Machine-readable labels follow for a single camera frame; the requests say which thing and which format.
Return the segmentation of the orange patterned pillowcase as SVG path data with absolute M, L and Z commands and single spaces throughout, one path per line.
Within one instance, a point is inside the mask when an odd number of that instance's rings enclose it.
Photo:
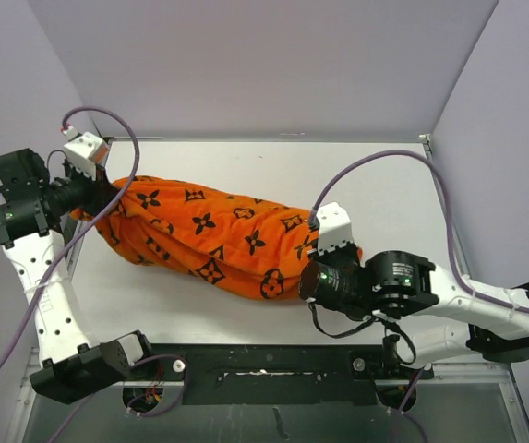
M 197 277 L 251 300 L 288 300 L 318 242 L 308 210 L 138 175 L 98 234 L 124 260 Z

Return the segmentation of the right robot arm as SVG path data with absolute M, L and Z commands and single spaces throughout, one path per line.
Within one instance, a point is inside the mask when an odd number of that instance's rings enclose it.
M 310 309 L 340 312 L 363 326 L 381 323 L 389 336 L 379 364 L 390 377 L 468 354 L 503 364 L 529 360 L 529 283 L 468 285 L 466 292 L 424 257 L 385 251 L 359 264 L 346 247 L 315 254 L 298 293 Z

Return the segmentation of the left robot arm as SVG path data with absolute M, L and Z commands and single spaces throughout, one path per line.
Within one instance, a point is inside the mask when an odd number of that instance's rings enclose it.
M 69 276 L 61 219 L 76 208 L 98 214 L 116 196 L 102 158 L 107 149 L 65 150 L 64 176 L 52 178 L 31 149 L 0 155 L 0 246 L 29 302 L 40 369 L 34 391 L 71 404 L 132 375 L 153 374 L 156 355 L 138 330 L 100 342 L 82 316 Z

